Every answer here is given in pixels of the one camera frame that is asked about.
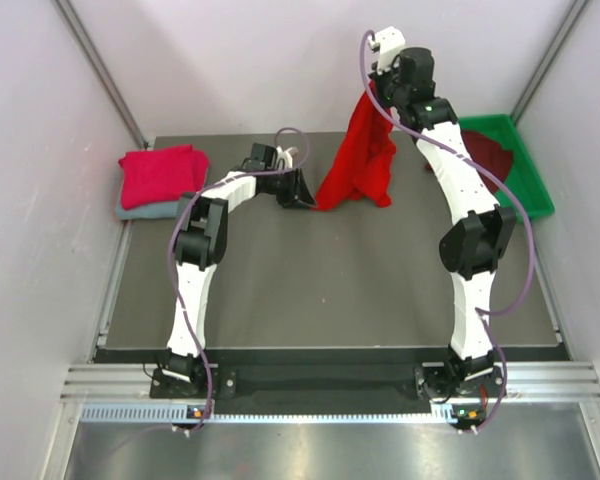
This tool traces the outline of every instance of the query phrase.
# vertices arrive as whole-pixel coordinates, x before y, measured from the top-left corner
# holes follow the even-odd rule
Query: white wall
[[[39,474],[93,338],[131,148],[52,3],[0,2],[0,480]]]
[[[73,0],[146,136],[346,129],[358,45],[431,48],[460,115],[509,113],[570,0]]]
[[[536,225],[567,334],[600,375],[600,0],[585,16],[519,130],[556,213]]]

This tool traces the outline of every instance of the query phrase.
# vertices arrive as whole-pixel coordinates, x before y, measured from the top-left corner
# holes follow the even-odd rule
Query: gray-blue cloth
[[[116,215],[120,220],[136,220],[139,218],[175,218],[178,212],[178,202],[157,202],[141,207],[125,210],[120,205],[120,201],[116,204]]]

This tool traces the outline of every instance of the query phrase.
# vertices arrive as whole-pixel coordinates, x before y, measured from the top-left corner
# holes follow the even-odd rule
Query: dark red cloth
[[[482,133],[471,130],[462,130],[462,141],[474,162],[489,170],[498,180],[504,182],[507,179],[513,166],[512,151],[505,150],[498,142]],[[498,187],[491,180],[482,174],[480,178],[491,193],[498,191]]]
[[[178,200],[184,192],[204,186],[207,156],[191,145],[128,152],[118,160],[124,171],[120,205],[125,210]]]
[[[392,128],[363,93],[331,170],[316,193],[316,210],[331,210],[346,199],[359,200],[363,196],[378,207],[391,205],[387,188],[396,153],[389,139]]]

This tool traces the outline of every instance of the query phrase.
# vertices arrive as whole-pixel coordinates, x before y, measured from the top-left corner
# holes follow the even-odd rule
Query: folded pink cloth
[[[118,161],[124,171],[120,205],[125,210],[170,202],[197,192],[206,181],[209,159],[191,145],[128,152]]]

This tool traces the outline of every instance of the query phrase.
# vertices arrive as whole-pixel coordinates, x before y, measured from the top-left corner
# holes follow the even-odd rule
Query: green basket
[[[543,217],[554,212],[551,197],[508,115],[467,117],[461,118],[459,123],[463,130],[480,132],[498,142],[505,150],[513,151],[513,165],[504,183],[518,197],[530,218]],[[503,192],[498,191],[495,196],[500,205],[512,206]]]

